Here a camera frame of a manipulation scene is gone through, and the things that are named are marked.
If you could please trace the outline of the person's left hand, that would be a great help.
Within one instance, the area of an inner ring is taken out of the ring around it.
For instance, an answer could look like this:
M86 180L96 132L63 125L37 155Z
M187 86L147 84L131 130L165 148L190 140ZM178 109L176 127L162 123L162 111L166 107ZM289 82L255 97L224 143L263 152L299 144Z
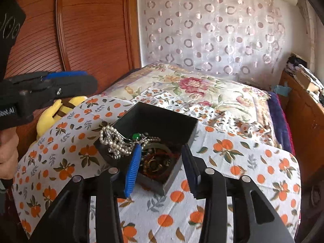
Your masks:
M18 165L18 143L19 137L16 127L1 131L0 148L0 178L12 179Z

